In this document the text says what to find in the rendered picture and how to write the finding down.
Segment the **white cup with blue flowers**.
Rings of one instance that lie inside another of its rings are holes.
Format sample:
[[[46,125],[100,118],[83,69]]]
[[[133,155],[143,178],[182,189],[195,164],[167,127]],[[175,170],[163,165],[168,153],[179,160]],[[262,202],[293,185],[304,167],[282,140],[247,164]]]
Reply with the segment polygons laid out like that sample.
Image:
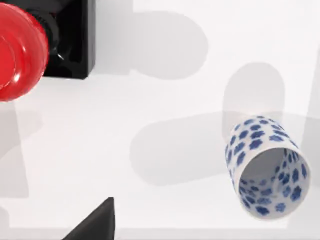
[[[272,118],[251,115],[239,120],[230,131],[224,157],[240,204],[255,218],[286,217],[309,192],[308,161]]]

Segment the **black square button base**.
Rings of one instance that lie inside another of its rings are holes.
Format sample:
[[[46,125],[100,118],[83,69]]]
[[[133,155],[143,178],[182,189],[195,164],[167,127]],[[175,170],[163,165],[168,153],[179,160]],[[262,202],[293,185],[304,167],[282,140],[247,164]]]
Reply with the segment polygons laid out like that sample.
[[[0,0],[31,14],[49,44],[46,77],[85,79],[96,63],[97,0]]]

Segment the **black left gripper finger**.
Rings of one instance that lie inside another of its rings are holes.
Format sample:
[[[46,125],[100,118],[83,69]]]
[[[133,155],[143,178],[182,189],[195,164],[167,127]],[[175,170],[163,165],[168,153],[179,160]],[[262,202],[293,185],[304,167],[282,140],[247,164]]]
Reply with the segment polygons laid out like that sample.
[[[115,203],[108,197],[61,240],[115,240]]]

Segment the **red push button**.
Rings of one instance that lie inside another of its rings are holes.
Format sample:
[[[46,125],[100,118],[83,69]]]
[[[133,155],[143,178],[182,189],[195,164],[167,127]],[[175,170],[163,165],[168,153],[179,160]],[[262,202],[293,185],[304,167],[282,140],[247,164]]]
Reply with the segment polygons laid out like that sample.
[[[0,2],[0,102],[30,92],[48,60],[48,38],[40,22],[18,6]]]

